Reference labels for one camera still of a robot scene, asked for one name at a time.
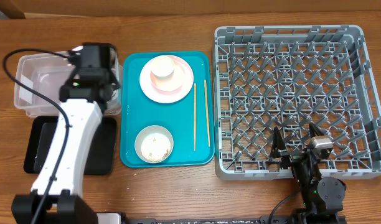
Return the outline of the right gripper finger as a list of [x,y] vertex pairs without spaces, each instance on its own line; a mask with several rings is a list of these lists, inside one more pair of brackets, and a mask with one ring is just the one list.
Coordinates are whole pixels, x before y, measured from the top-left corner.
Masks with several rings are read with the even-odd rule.
[[273,142],[271,144],[270,157],[279,158],[286,152],[285,142],[281,137],[280,130],[275,127],[273,130]]
[[309,134],[310,138],[324,135],[324,133],[314,123],[309,123]]

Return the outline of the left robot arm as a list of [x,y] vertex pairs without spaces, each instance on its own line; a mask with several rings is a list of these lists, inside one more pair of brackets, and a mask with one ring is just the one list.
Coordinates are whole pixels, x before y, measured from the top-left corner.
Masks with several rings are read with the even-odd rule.
[[121,223],[119,213],[94,212],[82,199],[91,143],[112,92],[119,88],[110,69],[75,69],[60,88],[57,127],[47,158],[28,195],[17,195],[17,223]]

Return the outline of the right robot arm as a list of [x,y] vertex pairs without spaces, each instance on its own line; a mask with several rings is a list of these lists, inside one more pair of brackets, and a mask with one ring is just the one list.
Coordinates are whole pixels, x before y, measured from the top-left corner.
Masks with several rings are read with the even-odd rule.
[[[334,177],[323,177],[319,163],[333,150],[333,142],[318,127],[309,124],[310,142],[300,151],[288,151],[278,128],[273,131],[270,157],[280,158],[281,168],[290,168],[299,190],[278,203],[268,217],[268,223],[345,223],[338,213],[343,210],[346,184]],[[296,208],[289,217],[275,217],[277,209],[300,194],[303,208]]]

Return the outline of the grey bowl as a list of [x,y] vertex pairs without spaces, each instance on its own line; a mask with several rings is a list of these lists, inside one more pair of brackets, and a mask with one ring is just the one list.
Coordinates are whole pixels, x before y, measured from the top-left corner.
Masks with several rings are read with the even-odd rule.
[[151,125],[138,133],[134,148],[142,161],[157,164],[165,161],[171,155],[174,139],[168,129],[159,125]]

